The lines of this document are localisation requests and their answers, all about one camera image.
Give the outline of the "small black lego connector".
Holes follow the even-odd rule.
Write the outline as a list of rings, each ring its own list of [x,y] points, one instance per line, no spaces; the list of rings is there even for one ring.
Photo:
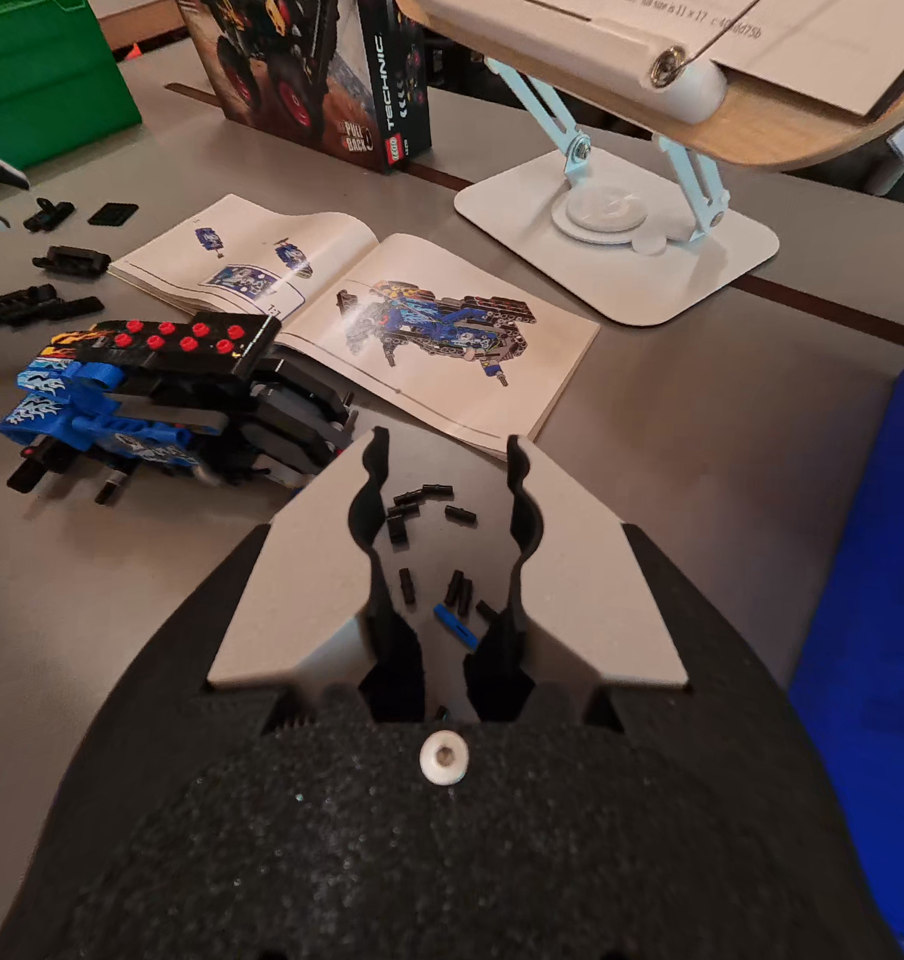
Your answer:
[[[75,212],[74,205],[67,200],[52,201],[38,197],[36,203],[37,210],[23,221],[23,227],[31,234],[47,234],[54,231]]]

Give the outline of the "blue black lego truck model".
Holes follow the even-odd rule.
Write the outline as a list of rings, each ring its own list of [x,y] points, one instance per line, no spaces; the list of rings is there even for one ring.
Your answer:
[[[141,465],[213,486],[304,486],[350,446],[351,395],[278,344],[281,331],[272,316],[203,311],[56,334],[0,420],[20,449],[6,486],[28,494],[81,459],[108,469],[100,505]]]

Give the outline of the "black lego panel piece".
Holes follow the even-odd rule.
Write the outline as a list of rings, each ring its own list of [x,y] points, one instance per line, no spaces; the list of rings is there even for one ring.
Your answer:
[[[106,274],[112,258],[83,247],[50,246],[44,255],[31,258],[31,263],[52,276],[94,281]]]

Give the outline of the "green plastic bin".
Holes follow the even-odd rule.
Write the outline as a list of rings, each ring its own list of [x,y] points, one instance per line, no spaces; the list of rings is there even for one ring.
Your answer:
[[[0,160],[25,171],[137,126],[85,1],[0,1]]]

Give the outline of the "blue fabric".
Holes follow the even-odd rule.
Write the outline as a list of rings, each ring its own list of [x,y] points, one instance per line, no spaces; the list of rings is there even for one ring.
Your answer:
[[[790,687],[904,951],[904,370]]]

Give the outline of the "scatter of black lego pins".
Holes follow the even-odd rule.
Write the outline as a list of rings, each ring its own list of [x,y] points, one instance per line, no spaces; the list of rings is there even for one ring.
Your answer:
[[[407,617],[423,617],[433,606],[468,623],[482,590],[495,578],[506,555],[504,524],[472,498],[456,496],[451,485],[425,484],[400,492],[386,503],[386,589]]]

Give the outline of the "lego set cardboard box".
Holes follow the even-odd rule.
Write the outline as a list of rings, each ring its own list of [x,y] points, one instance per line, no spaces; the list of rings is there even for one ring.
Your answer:
[[[226,118],[387,173],[431,149],[421,27],[392,1],[178,1]]]

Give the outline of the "blue lego axle pin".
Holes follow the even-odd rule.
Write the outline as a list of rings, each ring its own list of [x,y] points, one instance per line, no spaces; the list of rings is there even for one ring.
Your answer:
[[[436,620],[469,652],[475,652],[478,649],[479,638],[449,608],[444,604],[438,604],[434,606],[433,613]]]

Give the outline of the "lego instruction booklet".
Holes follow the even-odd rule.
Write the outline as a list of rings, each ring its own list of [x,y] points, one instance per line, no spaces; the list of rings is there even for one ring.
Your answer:
[[[511,436],[539,433],[599,332],[423,238],[234,194],[108,271],[181,310],[273,317],[277,346],[501,460]]]

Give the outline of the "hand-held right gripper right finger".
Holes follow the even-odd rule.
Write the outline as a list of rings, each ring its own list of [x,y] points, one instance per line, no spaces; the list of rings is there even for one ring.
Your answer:
[[[506,603],[463,663],[482,722],[514,722],[537,689],[584,719],[611,688],[686,690],[689,675],[625,524],[529,439],[509,437]]]

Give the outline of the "white book stand wooden board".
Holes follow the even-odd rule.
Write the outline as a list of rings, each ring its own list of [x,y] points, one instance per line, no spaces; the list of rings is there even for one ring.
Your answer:
[[[664,324],[777,254],[720,163],[808,167],[904,126],[904,92],[869,119],[707,58],[749,6],[691,53],[581,3],[398,5],[481,53],[554,144],[459,192],[458,214],[620,324]]]

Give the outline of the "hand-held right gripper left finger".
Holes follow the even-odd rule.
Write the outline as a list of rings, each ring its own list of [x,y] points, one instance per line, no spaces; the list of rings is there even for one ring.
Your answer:
[[[378,722],[424,721],[421,644],[376,549],[389,441],[382,426],[364,433],[270,522],[207,674],[214,690],[283,688],[311,708],[348,686]]]

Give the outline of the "white paper sheets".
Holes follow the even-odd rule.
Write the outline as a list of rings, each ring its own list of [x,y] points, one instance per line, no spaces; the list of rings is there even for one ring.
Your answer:
[[[595,1],[581,10],[670,38],[740,71],[869,119],[904,92],[904,1]]]

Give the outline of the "black lego beam assembly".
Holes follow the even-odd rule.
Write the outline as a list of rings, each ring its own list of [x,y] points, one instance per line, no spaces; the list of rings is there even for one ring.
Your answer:
[[[0,328],[19,330],[40,322],[94,316],[103,310],[103,303],[93,295],[63,300],[51,284],[30,286],[0,295]]]

